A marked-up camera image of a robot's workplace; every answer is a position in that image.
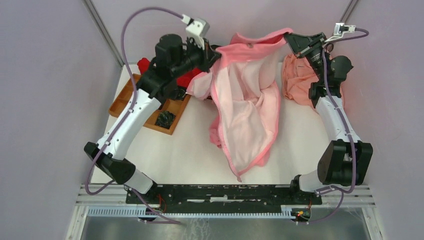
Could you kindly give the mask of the pink jacket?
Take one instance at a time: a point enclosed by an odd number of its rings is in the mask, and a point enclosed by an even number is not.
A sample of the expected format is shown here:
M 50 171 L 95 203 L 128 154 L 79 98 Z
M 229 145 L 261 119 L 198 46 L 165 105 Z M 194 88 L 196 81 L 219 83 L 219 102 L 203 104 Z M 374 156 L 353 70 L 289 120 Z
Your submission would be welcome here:
M 252 167 L 264 166 L 279 132 L 281 93 L 276 82 L 280 49 L 286 44 L 282 28 L 261 38 L 233 35 L 216 51 L 221 57 L 209 72 L 189 83 L 187 93 L 211 97 L 217 116 L 209 139 L 222 149 L 238 181 Z

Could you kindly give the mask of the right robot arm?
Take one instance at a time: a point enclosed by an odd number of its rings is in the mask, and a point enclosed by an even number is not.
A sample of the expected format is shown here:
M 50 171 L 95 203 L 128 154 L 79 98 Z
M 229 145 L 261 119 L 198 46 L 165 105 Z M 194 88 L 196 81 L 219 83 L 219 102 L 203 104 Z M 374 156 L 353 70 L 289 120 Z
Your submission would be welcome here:
M 351 60 L 327 52 L 326 36 L 285 33 L 284 39 L 298 59 L 306 59 L 318 80 L 312 82 L 308 98 L 321 117 L 329 144 L 316 170 L 296 176 L 289 189 L 289 199 L 302 204 L 309 193 L 341 191 L 351 193 L 363 184 L 373 155 L 373 147 L 355 133 L 343 108 L 341 85 L 353 69 Z

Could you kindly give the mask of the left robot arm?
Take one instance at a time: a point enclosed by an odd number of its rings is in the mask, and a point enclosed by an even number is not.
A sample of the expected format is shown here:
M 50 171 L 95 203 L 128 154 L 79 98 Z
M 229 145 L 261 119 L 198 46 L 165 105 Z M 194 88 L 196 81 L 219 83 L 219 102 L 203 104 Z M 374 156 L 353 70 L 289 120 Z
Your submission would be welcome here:
M 158 191 L 155 182 L 126 159 L 134 138 L 149 117 L 178 95 L 177 79 L 194 69 L 208 72 L 221 58 L 217 46 L 205 38 L 197 44 L 194 38 L 186 42 L 177 34 L 162 36 L 155 45 L 155 57 L 138 81 L 133 81 L 133 93 L 111 129 L 97 142 L 87 142 L 83 150 L 114 182 L 138 192 L 147 204 L 154 202 Z

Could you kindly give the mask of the red and black jacket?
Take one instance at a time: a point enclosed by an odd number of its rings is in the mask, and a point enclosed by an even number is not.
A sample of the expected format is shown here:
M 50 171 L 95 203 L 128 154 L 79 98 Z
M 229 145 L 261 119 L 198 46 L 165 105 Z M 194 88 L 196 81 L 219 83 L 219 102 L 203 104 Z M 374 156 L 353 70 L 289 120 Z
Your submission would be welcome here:
M 178 87 L 188 88 L 194 77 L 202 72 L 201 50 L 197 47 L 182 45 L 177 47 L 161 47 L 151 60 L 143 58 L 138 62 L 141 77 L 135 84 L 137 90 L 148 93 L 149 98 L 157 99 L 161 103 L 167 99 L 175 100 Z

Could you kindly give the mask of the peach orange garment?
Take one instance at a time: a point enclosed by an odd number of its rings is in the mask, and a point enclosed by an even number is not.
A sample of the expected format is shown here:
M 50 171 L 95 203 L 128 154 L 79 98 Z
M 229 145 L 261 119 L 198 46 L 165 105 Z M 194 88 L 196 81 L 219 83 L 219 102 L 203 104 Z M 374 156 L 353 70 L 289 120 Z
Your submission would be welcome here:
M 309 89 L 312 83 L 318 81 L 314 70 L 305 58 L 296 58 L 292 53 L 286 55 L 281 67 L 282 95 L 302 106 L 312 109 L 309 99 Z

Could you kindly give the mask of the rolled tie yellow pattern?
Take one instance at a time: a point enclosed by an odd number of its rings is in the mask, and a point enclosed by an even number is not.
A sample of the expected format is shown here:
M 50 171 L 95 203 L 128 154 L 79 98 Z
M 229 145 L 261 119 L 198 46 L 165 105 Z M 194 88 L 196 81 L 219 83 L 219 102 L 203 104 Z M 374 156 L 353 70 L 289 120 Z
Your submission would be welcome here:
M 186 97 L 187 93 L 185 91 L 181 91 L 177 94 L 175 101 L 183 101 Z

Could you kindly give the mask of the wooden compartment tray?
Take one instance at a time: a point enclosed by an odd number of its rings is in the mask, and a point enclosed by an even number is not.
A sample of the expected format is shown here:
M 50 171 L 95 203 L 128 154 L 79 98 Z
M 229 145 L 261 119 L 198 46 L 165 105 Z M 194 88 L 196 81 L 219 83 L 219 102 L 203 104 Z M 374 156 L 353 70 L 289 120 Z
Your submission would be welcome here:
M 185 91 L 186 88 L 179 86 L 178 87 L 178 93 Z M 131 80 L 128 80 L 120 93 L 115 98 L 114 102 L 111 104 L 111 106 L 108 109 L 109 115 L 112 117 L 118 118 L 121 112 L 124 110 L 126 105 L 129 103 L 131 96 L 133 92 L 133 86 L 131 83 Z M 183 112 L 190 100 L 190 95 L 186 94 L 185 99 L 183 101 L 175 100 L 175 99 L 167 99 L 165 104 L 163 104 L 158 110 L 156 110 L 144 123 L 144 127 L 155 130 L 167 135 L 172 135 L 174 133 L 174 130 L 176 126 L 178 125 L 179 120 L 181 119 L 181 116 L 183 115 Z M 170 129 L 165 129 L 159 126 L 155 125 L 156 119 L 160 112 L 163 111 L 169 111 L 175 115 L 174 122 L 172 123 L 172 126 Z

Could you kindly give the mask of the rolled tie green leaves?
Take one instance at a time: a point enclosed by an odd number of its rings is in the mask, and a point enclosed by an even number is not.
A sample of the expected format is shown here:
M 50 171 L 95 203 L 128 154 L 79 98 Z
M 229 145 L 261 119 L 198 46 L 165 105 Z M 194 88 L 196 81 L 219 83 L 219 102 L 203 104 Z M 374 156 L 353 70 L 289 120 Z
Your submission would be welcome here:
M 161 111 L 156 118 L 155 125 L 169 130 L 175 118 L 176 118 L 176 115 L 173 114 L 172 112 L 167 110 Z

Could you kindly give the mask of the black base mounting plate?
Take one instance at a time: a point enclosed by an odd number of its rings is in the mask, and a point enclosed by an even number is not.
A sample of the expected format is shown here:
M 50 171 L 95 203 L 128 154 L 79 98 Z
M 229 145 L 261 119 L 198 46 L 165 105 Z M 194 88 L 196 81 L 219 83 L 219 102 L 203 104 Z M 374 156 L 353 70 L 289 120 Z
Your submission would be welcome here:
M 128 190 L 127 204 L 159 205 L 166 214 L 279 213 L 282 206 L 321 205 L 322 199 L 289 185 L 156 184 L 138 198 Z

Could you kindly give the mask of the aluminium rail frame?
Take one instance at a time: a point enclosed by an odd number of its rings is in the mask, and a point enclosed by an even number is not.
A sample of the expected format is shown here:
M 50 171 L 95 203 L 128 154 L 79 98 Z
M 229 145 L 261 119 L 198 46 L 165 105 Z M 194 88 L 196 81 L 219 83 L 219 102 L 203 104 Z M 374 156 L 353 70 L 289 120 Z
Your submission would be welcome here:
M 312 206 L 251 203 L 226 197 L 188 199 L 172 196 L 151 205 L 159 217 L 127 188 L 110 185 L 97 195 L 78 193 L 67 240 L 383 240 L 369 187 L 341 198 L 323 195 Z

